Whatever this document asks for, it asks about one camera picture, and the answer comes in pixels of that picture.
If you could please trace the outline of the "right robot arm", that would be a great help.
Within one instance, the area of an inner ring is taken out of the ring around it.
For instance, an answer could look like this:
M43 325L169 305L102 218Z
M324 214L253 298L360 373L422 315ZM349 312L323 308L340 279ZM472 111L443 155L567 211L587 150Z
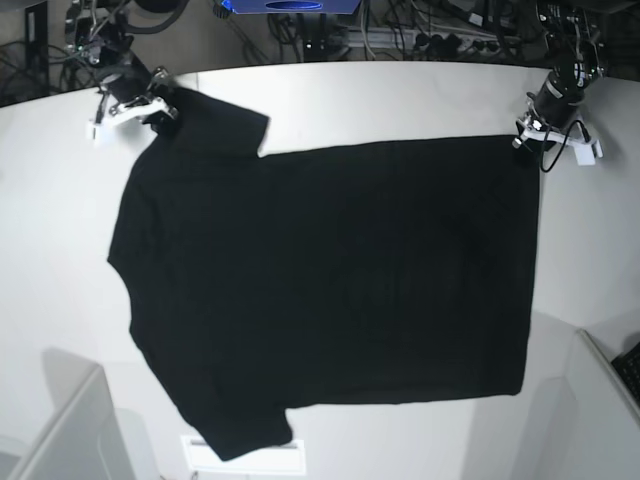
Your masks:
M167 18L153 26L129 23L127 1L73 1L65 17L69 56L88 69L101 95L88 133L98 141L106 131L136 120L170 136L179 128L173 88L164 67L148 69L132 50L136 35L153 35L172 26L185 1L139 1L137 5Z

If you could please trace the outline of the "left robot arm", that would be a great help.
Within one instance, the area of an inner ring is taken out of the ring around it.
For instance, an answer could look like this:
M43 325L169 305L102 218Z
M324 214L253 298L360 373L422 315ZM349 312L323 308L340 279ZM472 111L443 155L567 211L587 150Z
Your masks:
M580 165L603 156L600 140L590 134L579 113L587 87L605 73L600 61L596 17L567 1L538 1L536 15L553 66L536 93L527 94L527 111L516 120L518 149L529 141L565 145Z

